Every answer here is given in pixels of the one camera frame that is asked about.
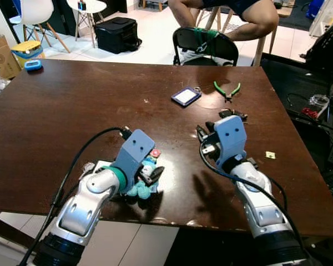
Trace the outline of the teal plush keychain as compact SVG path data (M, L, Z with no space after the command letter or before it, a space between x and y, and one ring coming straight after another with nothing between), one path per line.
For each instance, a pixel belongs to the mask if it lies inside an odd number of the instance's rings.
M158 166L157 165L157 159L161 155L161 150L153 149L149 155L147 155L146 158L144 158L141 161L142 162L151 162L152 166ZM138 179L138 181L134 184L134 186L125 193L128 197L139 197L142 200L146 200L147 198L151 197L154 193L159 192L159 182L158 185L154 185L151 187L146 187L141 180Z

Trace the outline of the small black object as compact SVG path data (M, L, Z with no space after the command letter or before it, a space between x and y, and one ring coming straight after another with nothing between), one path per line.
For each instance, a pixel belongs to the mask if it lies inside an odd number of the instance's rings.
M222 109L219 113L218 116L224 119L225 117L230 117L230 116L238 116L240 117L244 122L248 120L248 114L245 114L243 112L239 112L237 110L233 109Z

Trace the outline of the blue card holder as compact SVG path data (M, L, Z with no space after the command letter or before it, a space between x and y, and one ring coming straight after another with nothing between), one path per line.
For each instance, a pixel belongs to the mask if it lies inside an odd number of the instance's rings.
M174 103L179 104L181 107L187 107L190 104L194 103L197 99L202 96L200 92L200 87L184 87L181 91L171 96L171 99Z

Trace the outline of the black folding chair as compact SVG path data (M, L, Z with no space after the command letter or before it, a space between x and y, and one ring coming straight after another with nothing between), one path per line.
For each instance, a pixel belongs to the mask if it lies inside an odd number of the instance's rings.
M239 59L239 50L235 43L217 30L181 27L172 34L175 50L173 64L235 66ZM200 56L187 59L180 51L193 51Z

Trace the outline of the wooden stool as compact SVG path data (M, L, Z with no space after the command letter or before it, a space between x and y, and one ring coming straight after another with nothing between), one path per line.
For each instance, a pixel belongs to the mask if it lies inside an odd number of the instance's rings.
M278 8L277 13L280 18L288 18L291 16L292 10L296 7L295 2L296 0L276 0L277 2L281 3L281 8ZM213 8L204 8L200 9L197 14L196 23L199 25L200 21L205 21L204 29L209 30L213 22L216 22L216 30L225 33L230 25L230 20L233 17L234 13L230 10L225 22L221 22L221 7L213 7ZM268 53L271 53L271 49L275 43L276 32L278 32L278 28L275 28L273 32L265 37L258 39L257 48L255 51L255 55L253 56L253 63L252 66L257 67L260 66L261 59L263 57L264 49L266 41L270 40L270 48Z

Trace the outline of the clear container red parts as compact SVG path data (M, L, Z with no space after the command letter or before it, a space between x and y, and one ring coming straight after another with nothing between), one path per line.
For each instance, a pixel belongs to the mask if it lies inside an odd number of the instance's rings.
M301 109L301 113L311 119L317 120L321 114L329 107L330 99L323 94L314 94L308 104Z

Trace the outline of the person in dark shorts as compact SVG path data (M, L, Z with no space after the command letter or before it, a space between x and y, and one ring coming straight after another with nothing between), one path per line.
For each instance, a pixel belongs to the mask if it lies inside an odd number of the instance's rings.
M229 7L246 22L226 34L234 42L265 37L280 20L273 0L168 0L168 6L180 27L195 27L192 9Z

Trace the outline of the black metal rack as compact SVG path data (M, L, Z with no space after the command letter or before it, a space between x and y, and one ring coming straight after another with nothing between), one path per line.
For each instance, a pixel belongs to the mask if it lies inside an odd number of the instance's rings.
M324 172L333 170L333 25L303 58L300 62L264 53L260 66L324 180ZM300 112L314 94L330 99L329 107L317 120Z

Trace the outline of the black bag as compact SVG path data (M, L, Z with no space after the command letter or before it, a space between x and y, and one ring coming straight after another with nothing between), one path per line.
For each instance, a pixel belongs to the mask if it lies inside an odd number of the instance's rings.
M132 18L115 17L94 26L97 46L101 50L119 54L134 52L142 44L138 37L138 22Z

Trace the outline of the small blue device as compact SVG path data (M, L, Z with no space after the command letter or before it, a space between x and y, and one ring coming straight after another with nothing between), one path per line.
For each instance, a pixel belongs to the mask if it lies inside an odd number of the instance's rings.
M24 62L24 69L30 73L30 71L37 71L43 69L44 65L40 60L28 60Z

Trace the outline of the small round white table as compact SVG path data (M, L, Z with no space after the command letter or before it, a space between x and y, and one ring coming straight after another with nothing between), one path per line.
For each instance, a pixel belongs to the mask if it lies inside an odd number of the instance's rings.
M85 22L89 28L90 37L92 40L93 48L97 48L94 28L96 24L105 20L103 11L107 5L100 0L65 0L67 5L73 10L75 15L75 40L80 37L80 25Z

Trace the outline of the cardboard box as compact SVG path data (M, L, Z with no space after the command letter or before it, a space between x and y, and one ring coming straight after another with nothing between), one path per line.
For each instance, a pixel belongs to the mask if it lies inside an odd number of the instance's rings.
M0 76L13 79L22 70L4 36L0 37Z

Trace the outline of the white chair wooden legs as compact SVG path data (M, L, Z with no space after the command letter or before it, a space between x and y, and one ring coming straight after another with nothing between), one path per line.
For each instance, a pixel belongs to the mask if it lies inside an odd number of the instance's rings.
M48 35L57 39L67 53L71 53L68 47L63 42L62 38L57 34L49 23L49 19L53 13L52 0L20 0L19 7L21 8L20 25L23 30L23 41L30 39L28 29L31 28L34 32L34 40L39 40L39 33L36 31L36 26L41 30L44 39Z

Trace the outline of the green handled pliers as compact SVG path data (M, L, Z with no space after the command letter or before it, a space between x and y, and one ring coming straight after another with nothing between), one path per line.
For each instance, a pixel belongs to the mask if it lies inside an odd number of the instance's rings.
M213 81L213 86L215 87L215 90L221 94L222 96L225 97L226 102L231 102L233 96L237 95L241 89L241 83L238 83L235 89L233 89L230 92L225 91L224 89L221 88L221 86L218 84L217 81Z

